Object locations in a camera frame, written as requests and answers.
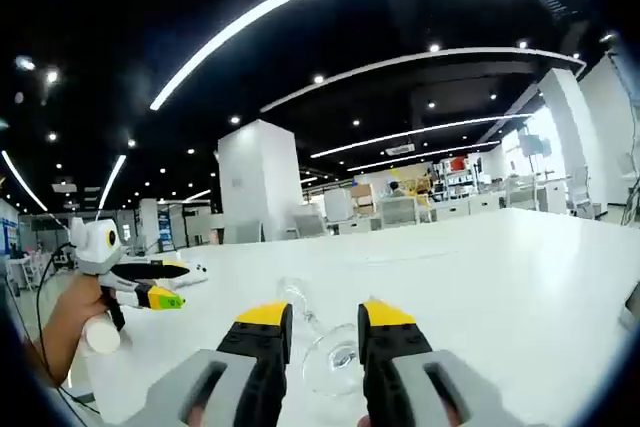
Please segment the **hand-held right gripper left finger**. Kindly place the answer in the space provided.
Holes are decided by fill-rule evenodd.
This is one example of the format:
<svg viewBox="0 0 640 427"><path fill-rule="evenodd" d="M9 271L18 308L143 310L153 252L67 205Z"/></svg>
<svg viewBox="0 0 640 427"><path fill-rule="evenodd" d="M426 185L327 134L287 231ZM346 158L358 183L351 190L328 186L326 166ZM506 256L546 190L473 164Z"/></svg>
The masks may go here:
<svg viewBox="0 0 640 427"><path fill-rule="evenodd" d="M292 305L239 315L215 350L201 349L151 385L126 426L275 426L287 391Z"/></svg>

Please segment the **person's left hand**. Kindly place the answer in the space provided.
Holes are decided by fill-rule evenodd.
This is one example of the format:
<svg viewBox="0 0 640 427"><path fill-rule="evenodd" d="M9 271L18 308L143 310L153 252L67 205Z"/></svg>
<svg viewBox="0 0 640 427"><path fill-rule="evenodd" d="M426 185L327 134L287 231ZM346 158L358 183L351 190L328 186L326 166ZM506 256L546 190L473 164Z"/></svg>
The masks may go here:
<svg viewBox="0 0 640 427"><path fill-rule="evenodd" d="M74 349L85 323L105 311L98 279L85 274L75 276L51 313L44 334L46 345Z"/></svg>

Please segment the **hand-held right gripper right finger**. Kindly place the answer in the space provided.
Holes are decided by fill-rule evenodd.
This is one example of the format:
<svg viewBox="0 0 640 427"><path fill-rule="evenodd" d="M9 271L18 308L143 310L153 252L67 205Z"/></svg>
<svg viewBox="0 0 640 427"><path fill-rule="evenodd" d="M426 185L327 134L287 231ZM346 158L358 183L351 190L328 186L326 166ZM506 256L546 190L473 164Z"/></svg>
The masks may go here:
<svg viewBox="0 0 640 427"><path fill-rule="evenodd" d="M523 426L489 380L434 350L409 314L380 300L358 306L359 360L371 426Z"/></svg>

